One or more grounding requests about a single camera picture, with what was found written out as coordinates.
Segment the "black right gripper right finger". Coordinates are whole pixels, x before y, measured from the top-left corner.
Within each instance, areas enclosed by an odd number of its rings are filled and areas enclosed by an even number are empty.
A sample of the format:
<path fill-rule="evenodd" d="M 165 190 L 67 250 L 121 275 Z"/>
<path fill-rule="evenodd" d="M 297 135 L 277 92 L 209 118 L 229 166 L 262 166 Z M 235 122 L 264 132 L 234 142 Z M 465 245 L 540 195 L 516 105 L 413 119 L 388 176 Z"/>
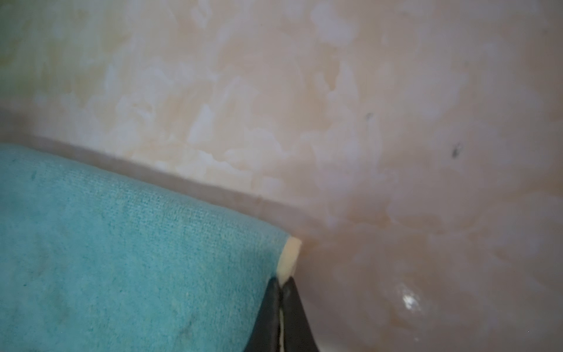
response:
<path fill-rule="evenodd" d="M 282 287 L 283 343 L 286 352 L 319 352 L 293 277 Z"/>

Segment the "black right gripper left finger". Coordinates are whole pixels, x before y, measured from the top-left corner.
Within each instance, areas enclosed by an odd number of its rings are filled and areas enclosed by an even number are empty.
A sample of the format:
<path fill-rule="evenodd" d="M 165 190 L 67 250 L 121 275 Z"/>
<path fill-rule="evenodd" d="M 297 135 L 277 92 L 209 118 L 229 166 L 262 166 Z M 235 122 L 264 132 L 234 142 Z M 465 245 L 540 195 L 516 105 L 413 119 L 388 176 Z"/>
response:
<path fill-rule="evenodd" d="M 281 297 L 278 279 L 270 279 L 244 352 L 280 352 Z"/>

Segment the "pale green towel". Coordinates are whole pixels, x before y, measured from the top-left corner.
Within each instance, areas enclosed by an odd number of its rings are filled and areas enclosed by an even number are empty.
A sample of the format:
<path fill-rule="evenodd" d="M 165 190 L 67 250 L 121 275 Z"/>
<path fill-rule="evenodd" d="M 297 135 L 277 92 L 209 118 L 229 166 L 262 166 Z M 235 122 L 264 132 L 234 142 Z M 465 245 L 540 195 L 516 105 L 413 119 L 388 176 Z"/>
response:
<path fill-rule="evenodd" d="M 241 351 L 298 255 L 258 219 L 1 146 L 3 351 Z"/>

